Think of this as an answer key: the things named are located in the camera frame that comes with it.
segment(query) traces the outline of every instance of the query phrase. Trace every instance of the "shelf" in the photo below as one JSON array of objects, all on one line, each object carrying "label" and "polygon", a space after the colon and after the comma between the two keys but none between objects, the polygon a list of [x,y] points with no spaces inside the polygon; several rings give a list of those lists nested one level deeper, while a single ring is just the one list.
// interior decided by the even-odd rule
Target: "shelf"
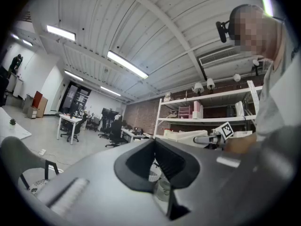
[{"label": "shelf", "polygon": [[[257,90],[257,94],[259,95],[262,86],[255,87]],[[187,99],[181,99],[181,100],[172,100],[168,102],[162,102],[161,105],[165,105],[168,108],[175,110],[180,107],[187,107],[189,105],[193,106],[194,101],[199,101],[203,107],[207,106],[227,106],[227,105],[234,105],[238,101],[243,101],[245,98],[249,98],[252,100],[251,92],[249,88],[246,89],[237,89],[222,93],[216,93],[206,96],[198,96],[198,97],[192,97]]]},{"label": "shelf", "polygon": [[[255,120],[256,115],[247,115],[246,121]],[[174,118],[159,118],[158,121],[167,121],[171,124],[178,125],[221,125],[225,122],[229,122],[231,125],[244,124],[245,118],[239,117],[227,117],[227,118],[205,118],[205,119],[174,119]]]}]

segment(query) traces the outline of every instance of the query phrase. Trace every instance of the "ceiling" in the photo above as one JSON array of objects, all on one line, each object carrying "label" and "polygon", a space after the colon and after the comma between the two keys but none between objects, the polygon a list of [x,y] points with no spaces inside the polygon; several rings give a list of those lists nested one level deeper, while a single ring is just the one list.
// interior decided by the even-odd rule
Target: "ceiling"
[{"label": "ceiling", "polygon": [[[205,82],[197,57],[229,46],[219,41],[215,22],[227,21],[234,7],[246,3],[262,7],[261,0],[32,0],[28,9],[35,34],[28,41],[60,56],[65,69],[94,87],[105,86],[133,102]],[[48,33],[47,24],[74,32],[75,42]],[[110,61],[109,50],[149,77]],[[251,68],[252,58],[241,54],[204,71],[220,80]]]}]

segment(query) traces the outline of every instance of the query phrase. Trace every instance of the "white wall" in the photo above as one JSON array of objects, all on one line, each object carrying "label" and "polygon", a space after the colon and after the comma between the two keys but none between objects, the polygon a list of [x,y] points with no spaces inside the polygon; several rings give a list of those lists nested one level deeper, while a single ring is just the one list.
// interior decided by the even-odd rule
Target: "white wall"
[{"label": "white wall", "polygon": [[8,51],[2,65],[7,70],[15,56],[18,54],[23,56],[23,61],[17,73],[20,79],[24,81],[20,96],[25,99],[26,94],[34,96],[36,91],[42,93],[43,85],[59,57],[48,55],[42,48],[20,44],[16,40],[8,41],[6,48]]},{"label": "white wall", "polygon": [[90,110],[90,114],[94,113],[95,115],[99,116],[103,108],[116,110],[116,108],[124,108],[124,104],[114,100],[112,98],[109,98],[105,95],[102,95],[100,93],[97,93],[95,91],[91,91],[89,98],[86,103],[87,111]]},{"label": "white wall", "polygon": [[48,99],[44,114],[55,114],[56,112],[51,111],[52,102],[55,98],[56,92],[62,83],[64,77],[58,67],[55,65],[53,66],[52,70],[50,71],[46,81],[42,87],[41,93],[43,97]]}]

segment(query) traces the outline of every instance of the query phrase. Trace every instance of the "brick wall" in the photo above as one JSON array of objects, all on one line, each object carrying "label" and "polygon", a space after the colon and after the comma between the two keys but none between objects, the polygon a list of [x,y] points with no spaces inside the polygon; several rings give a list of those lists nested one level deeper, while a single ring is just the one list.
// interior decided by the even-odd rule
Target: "brick wall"
[{"label": "brick wall", "polygon": [[[241,87],[241,89],[248,88],[247,81],[252,80],[254,86],[260,86],[263,83],[264,75],[260,75],[258,77],[245,77],[242,78],[241,81],[237,84],[235,81],[225,81],[215,84],[215,89],[213,89],[214,93],[221,93],[226,91],[231,91],[237,89],[237,86]],[[202,95],[208,95],[210,91],[206,89]],[[180,91],[172,94],[174,99],[177,98],[185,98],[186,91]],[[197,96],[191,89],[187,91],[187,97],[195,97]],[[154,133],[158,107],[159,107],[160,98],[156,98],[153,100],[143,101],[140,103],[135,103],[132,105],[127,105],[126,111],[124,114],[124,120],[127,121],[128,125],[132,127],[140,127],[146,133]],[[207,108],[204,110],[204,118],[220,118],[227,117],[226,114],[227,107],[217,107],[217,108]],[[170,109],[166,106],[161,107],[160,117],[165,118],[169,115]],[[169,123],[163,122],[158,126],[157,134],[163,135],[164,128],[168,128]],[[171,125],[170,129],[174,131],[192,131],[192,130],[211,130],[216,128],[216,126],[183,126],[183,125]],[[242,130],[244,128],[243,125],[233,126],[234,131]]]}]

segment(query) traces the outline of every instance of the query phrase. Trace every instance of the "floor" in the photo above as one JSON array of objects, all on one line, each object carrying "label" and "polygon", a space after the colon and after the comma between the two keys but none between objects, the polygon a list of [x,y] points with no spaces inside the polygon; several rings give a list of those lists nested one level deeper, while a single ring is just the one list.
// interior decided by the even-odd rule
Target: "floor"
[{"label": "floor", "polygon": [[[99,138],[99,132],[87,129],[81,131],[79,134],[79,142],[73,140],[73,145],[71,145],[70,142],[66,141],[66,136],[59,137],[59,140],[56,139],[58,117],[45,116],[43,118],[29,119],[22,112],[21,108],[5,105],[3,109],[14,118],[19,125],[32,134],[30,137],[22,140],[24,144],[36,154],[38,151],[45,149],[46,153],[43,157],[55,162],[59,169],[65,170],[70,165],[90,154],[109,150],[109,148],[105,147],[106,144],[110,144],[109,140]],[[43,175],[43,171],[36,173],[36,169],[32,170],[34,170],[34,172],[30,172],[29,170],[27,174],[24,174],[26,179],[30,177],[28,181],[29,184],[37,181],[37,177],[39,177],[40,174]],[[49,171],[49,176],[55,176],[54,172]]]}]

